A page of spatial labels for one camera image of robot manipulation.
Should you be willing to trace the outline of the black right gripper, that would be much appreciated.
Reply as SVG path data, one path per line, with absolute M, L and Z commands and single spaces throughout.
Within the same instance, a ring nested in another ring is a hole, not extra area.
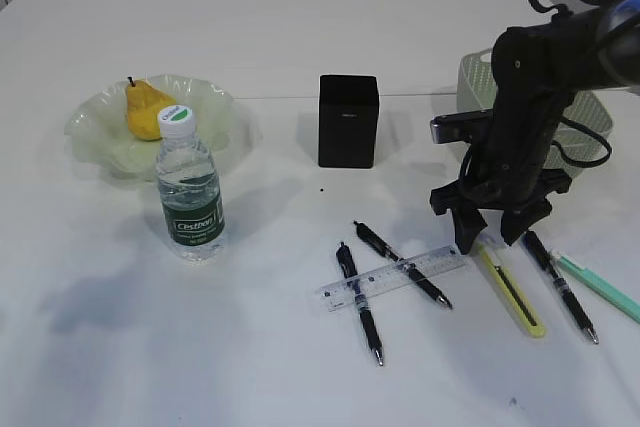
M 552 191 L 566 191 L 569 176 L 543 168 L 564 110 L 573 101 L 565 87 L 503 86 L 484 138 L 468 144 L 455 181 L 431 191 L 435 214 L 451 212 L 455 243 L 468 254 L 487 227 L 481 210 L 498 210 L 501 236 L 511 246 L 536 222 L 550 215 L 535 209 Z

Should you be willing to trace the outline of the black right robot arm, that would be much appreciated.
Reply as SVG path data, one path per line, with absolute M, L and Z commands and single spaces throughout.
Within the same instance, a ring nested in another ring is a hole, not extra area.
M 544 166 L 561 147 L 555 133 L 560 124 L 588 131 L 564 115 L 578 93 L 638 84 L 639 0 L 599 0 L 580 14 L 561 8 L 545 25 L 509 27 L 493 46 L 491 69 L 491 109 L 430 123 L 435 143 L 469 145 L 457 180 L 430 195 L 435 214 L 451 214 L 463 254 L 486 226 L 482 211 L 501 212 L 501 236 L 513 244 L 551 213 L 548 194 L 569 190 L 563 169 Z

